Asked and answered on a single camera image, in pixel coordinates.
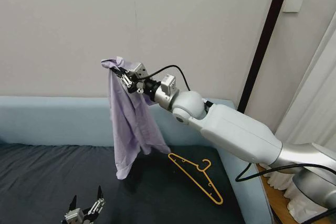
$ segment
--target hanger hook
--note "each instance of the hanger hook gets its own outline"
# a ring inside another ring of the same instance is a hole
[[[197,168],[197,170],[199,170],[200,172],[205,172],[205,171],[211,166],[211,162],[210,162],[210,160],[208,160],[208,159],[204,159],[204,160],[202,160],[202,162],[207,162],[208,165],[207,165],[204,169],[200,169],[198,165],[197,165],[196,168]]]

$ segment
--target black cable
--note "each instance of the black cable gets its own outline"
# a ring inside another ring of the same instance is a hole
[[[332,214],[334,214],[334,213],[336,213],[336,208],[331,208],[331,209],[328,209],[327,211],[325,211],[325,212],[323,212],[323,213],[321,213],[321,214],[319,214],[319,215],[316,215],[316,216],[310,218],[309,220],[304,221],[304,222],[301,223],[301,224],[311,224],[311,223],[313,223],[314,221],[320,220],[320,219],[322,219],[322,218],[324,218],[324,217],[327,217],[327,216],[329,216],[329,215],[332,215]]]
[[[279,170],[285,170],[285,169],[291,169],[291,168],[297,168],[297,167],[316,167],[316,168],[321,168],[321,169],[325,169],[333,174],[336,175],[336,171],[334,171],[333,169],[330,169],[329,167],[326,167],[324,165],[317,165],[317,164],[293,164],[293,165],[284,165],[284,166],[279,166],[276,168],[272,168],[272,169],[268,169],[268,170],[264,170],[260,173],[256,173],[250,176],[247,176],[245,178],[240,178],[251,166],[251,163],[249,163],[247,165],[247,167],[236,177],[236,182],[242,182],[242,181],[246,181],[252,178],[256,178],[259,177],[261,175],[267,174],[267,173],[271,173],[271,172],[277,172]]]
[[[183,77],[183,80],[184,80],[185,85],[187,86],[187,89],[190,91],[190,88],[189,88],[187,79],[185,78],[184,73],[183,73],[183,71],[181,70],[181,68],[180,68],[179,66],[177,66],[177,65],[168,65],[168,66],[166,66],[166,67],[164,67],[164,68],[161,68],[160,70],[158,70],[158,71],[156,71],[156,72],[150,74],[149,76],[139,78],[138,81],[142,81],[142,80],[151,78],[152,76],[154,76],[154,75],[156,75],[156,74],[162,72],[163,70],[165,70],[165,69],[167,69],[167,68],[177,68],[177,69],[180,71],[180,73],[181,73],[181,75],[182,75],[182,77]]]
[[[279,167],[276,167],[276,168],[272,168],[272,169],[268,169],[268,170],[264,170],[262,172],[259,172],[259,173],[255,173],[253,175],[250,175],[250,176],[247,176],[245,178],[240,178],[243,176],[244,173],[246,173],[246,171],[251,167],[251,164],[252,163],[249,163],[246,168],[236,177],[235,181],[236,182],[242,182],[242,181],[246,181],[246,180],[249,180],[249,179],[252,179],[252,178],[256,178],[256,177],[259,177],[259,176],[262,176],[264,174],[267,174],[267,173],[271,173],[271,172],[277,172],[279,170],[284,170],[284,169],[290,169],[290,168],[297,168],[297,167],[316,167],[316,168],[320,168],[320,169],[325,169],[333,174],[336,175],[336,171],[329,168],[329,167],[326,167],[324,165],[317,165],[317,164],[293,164],[293,165],[284,165],[284,166],[279,166]],[[303,222],[302,224],[311,224],[313,223],[314,221],[317,221],[317,220],[320,220],[324,217],[327,217],[331,214],[334,214],[336,213],[336,208],[331,208],[319,215],[316,215],[315,217],[312,217],[310,218],[309,220],[306,220],[305,222]]]

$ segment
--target lavender cloth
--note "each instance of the lavender cloth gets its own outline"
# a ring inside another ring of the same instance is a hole
[[[121,57],[102,60],[105,68],[122,67],[128,69],[131,64]],[[117,178],[125,179],[132,167],[140,148],[144,154],[151,152],[151,147],[162,153],[170,149],[164,142],[161,132],[151,115],[148,104],[153,104],[146,95],[129,94],[120,79],[109,71],[109,100],[114,139],[114,161]]]

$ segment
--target black metal frame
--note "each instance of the black metal frame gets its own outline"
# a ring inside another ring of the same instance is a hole
[[[262,60],[265,56],[283,2],[284,0],[272,0],[271,2],[271,6],[269,8],[264,27],[262,29],[263,31],[261,32],[259,43],[254,54],[251,68],[248,73],[243,93],[241,95],[241,99],[238,105],[237,110],[241,113],[245,112],[248,100],[252,93],[254,83],[256,82],[261,63],[263,62]]]

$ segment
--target light blue headboard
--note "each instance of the light blue headboard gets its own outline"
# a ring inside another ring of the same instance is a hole
[[[212,100],[234,108],[232,101]],[[1,97],[0,142],[32,145],[112,146],[113,135],[107,98]],[[158,105],[150,107],[170,145],[211,145],[199,132],[181,124]],[[260,179],[237,183],[247,163],[217,148],[247,224],[272,223]],[[247,175],[256,173],[252,166]]]

